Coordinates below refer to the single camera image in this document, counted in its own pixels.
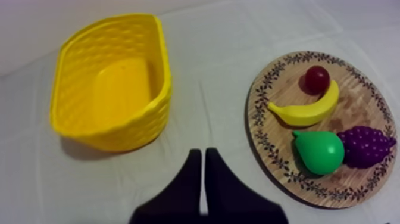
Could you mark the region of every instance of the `grape cluster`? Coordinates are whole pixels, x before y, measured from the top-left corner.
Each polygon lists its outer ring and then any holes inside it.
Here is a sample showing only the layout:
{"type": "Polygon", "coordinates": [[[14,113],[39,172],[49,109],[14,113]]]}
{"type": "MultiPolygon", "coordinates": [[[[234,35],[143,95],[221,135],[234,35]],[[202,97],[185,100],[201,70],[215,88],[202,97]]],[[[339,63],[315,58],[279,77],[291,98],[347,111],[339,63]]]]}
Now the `grape cluster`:
{"type": "Polygon", "coordinates": [[[382,131],[365,126],[355,126],[338,137],[345,147],[344,163],[354,168],[369,168],[381,162],[396,144],[395,138],[388,138],[382,131]]]}

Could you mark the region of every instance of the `wooden plate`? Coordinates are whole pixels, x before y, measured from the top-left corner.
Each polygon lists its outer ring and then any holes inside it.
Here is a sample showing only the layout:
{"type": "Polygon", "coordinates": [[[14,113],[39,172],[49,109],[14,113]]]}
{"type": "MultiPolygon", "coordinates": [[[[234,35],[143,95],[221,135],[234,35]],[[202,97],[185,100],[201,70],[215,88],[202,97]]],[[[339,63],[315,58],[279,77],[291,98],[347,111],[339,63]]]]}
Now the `wooden plate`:
{"type": "Polygon", "coordinates": [[[395,124],[378,89],[356,68],[329,54],[301,51],[271,62],[255,78],[247,103],[247,131],[255,154],[268,175],[286,192],[301,201],[324,208],[345,208],[362,203],[383,186],[390,175],[396,146],[385,159],[369,169],[346,165],[323,177],[310,175],[292,147],[292,129],[267,110],[269,101],[279,106],[309,104],[318,96],[307,95],[301,77],[314,65],[326,68],[339,84],[340,97],[335,111],[322,122],[305,128],[334,133],[356,125],[380,129],[396,138],[395,124]]]}

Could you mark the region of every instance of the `yellow basket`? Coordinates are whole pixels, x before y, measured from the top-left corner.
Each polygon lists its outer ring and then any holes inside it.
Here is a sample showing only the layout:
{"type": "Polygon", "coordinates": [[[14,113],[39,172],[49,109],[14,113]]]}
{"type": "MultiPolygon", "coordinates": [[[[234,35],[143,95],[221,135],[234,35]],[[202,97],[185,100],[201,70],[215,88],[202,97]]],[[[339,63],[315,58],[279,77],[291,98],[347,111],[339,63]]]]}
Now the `yellow basket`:
{"type": "Polygon", "coordinates": [[[61,48],[50,120],[56,132],[104,151],[154,140],[168,120],[171,73],[160,21],[106,18],[61,48]]]}

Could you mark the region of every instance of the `toy banana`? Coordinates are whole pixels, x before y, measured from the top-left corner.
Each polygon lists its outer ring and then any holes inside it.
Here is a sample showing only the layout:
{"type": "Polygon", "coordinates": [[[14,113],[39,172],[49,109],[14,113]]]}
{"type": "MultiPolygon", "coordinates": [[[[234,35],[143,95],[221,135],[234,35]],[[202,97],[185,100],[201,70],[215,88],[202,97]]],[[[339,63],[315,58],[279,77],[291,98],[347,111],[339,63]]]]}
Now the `toy banana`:
{"type": "Polygon", "coordinates": [[[339,86],[334,80],[331,80],[326,93],[313,104],[278,107],[270,102],[267,107],[288,125],[310,126],[327,117],[335,109],[338,99],[339,86]]]}

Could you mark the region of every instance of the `plastic fruit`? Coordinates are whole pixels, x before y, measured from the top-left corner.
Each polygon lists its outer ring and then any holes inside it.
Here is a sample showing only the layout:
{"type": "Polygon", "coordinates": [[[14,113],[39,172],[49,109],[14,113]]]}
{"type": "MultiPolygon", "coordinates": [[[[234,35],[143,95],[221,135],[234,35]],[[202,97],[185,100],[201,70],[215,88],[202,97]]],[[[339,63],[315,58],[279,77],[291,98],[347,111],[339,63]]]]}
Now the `plastic fruit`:
{"type": "Polygon", "coordinates": [[[334,80],[331,80],[325,95],[313,104],[278,107],[270,102],[267,107],[288,125],[310,126],[327,117],[335,109],[338,99],[338,84],[334,80]]]}
{"type": "Polygon", "coordinates": [[[329,73],[322,66],[312,66],[305,74],[305,86],[312,94],[320,94],[329,87],[329,73]]]}
{"type": "Polygon", "coordinates": [[[332,132],[298,132],[295,146],[307,169],[318,175],[334,172],[342,164],[345,149],[340,138],[332,132]]]}
{"type": "Polygon", "coordinates": [[[355,126],[337,135],[345,146],[344,163],[360,169],[383,161],[396,144],[395,138],[388,138],[383,136],[382,131],[365,126],[355,126]]]}

